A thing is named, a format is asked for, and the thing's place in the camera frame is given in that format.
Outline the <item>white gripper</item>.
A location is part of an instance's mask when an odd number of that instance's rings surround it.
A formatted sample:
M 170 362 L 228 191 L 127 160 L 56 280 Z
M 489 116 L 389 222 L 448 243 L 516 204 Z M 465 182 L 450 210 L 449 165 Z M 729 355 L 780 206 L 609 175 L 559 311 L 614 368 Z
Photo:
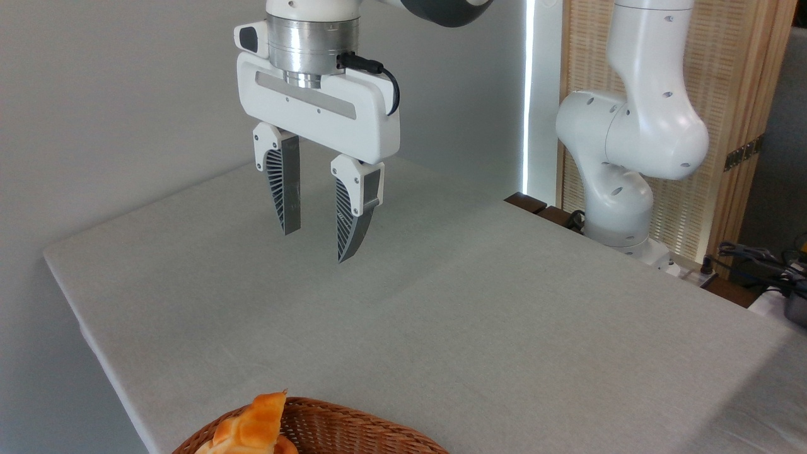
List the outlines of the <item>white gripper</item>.
M 358 35 L 357 20 L 262 20 L 234 30 L 240 103 L 262 121 L 253 130 L 255 166 L 285 235 L 301 228 L 297 135 L 341 153 L 330 164 L 338 262 L 363 243 L 383 203 L 381 161 L 400 149 L 400 87 L 382 64 L 356 54 Z

